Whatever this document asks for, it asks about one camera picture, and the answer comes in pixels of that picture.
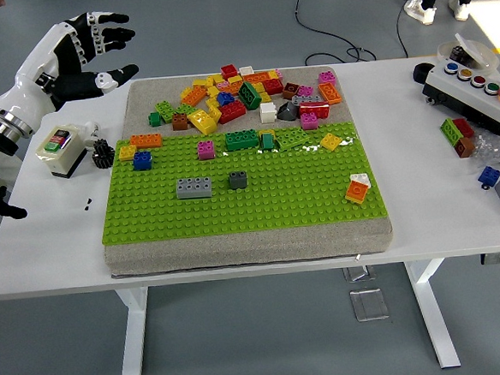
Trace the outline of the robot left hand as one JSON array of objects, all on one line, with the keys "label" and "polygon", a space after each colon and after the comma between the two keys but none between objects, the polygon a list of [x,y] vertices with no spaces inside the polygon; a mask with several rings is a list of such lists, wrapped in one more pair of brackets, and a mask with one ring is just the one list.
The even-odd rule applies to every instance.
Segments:
[{"label": "robot left hand", "polygon": [[135,32],[129,17],[111,12],[83,13],[55,24],[33,48],[15,75],[15,85],[0,96],[0,123],[39,129],[43,117],[65,103],[104,96],[137,74],[129,64],[104,72],[83,68],[97,56],[121,50]]}]

